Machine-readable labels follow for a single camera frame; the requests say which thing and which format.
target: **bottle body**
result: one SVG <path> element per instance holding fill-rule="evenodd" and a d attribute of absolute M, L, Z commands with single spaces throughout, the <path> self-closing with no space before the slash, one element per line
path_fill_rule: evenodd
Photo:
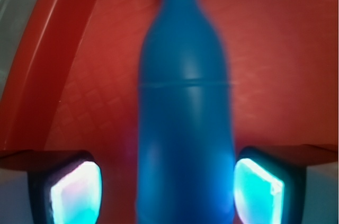
<path fill-rule="evenodd" d="M 166 2 L 139 65 L 139 223 L 232 223 L 234 149 L 223 49 L 195 3 Z"/>

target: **white surface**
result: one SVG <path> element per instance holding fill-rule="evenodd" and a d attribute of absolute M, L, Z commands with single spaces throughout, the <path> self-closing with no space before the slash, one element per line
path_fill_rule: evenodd
<path fill-rule="evenodd" d="M 0 223 L 34 223 L 26 172 L 0 168 Z"/>
<path fill-rule="evenodd" d="M 338 162 L 309 166 L 302 224 L 338 223 Z"/>

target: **cyan led light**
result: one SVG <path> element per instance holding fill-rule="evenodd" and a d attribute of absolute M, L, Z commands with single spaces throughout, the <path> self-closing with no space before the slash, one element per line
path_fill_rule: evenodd
<path fill-rule="evenodd" d="M 234 198 L 243 223 L 280 224 L 284 182 L 251 159 L 235 166 Z"/>
<path fill-rule="evenodd" d="M 81 163 L 51 188 L 54 223 L 95 223 L 101 195 L 100 168 L 94 162 Z"/>

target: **glowing blue light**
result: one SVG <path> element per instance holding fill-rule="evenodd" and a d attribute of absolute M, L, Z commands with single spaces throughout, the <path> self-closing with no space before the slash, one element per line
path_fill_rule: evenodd
<path fill-rule="evenodd" d="M 251 159 L 237 162 L 234 198 L 243 223 L 280 224 L 284 183 Z"/>
<path fill-rule="evenodd" d="M 96 223 L 102 195 L 100 168 L 83 162 L 50 191 L 54 223 Z"/>

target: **blue bottle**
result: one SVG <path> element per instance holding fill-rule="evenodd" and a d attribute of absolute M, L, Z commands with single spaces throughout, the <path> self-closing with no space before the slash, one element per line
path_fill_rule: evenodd
<path fill-rule="evenodd" d="M 196 0 L 164 0 L 139 64 L 139 223 L 232 223 L 226 61 Z"/>

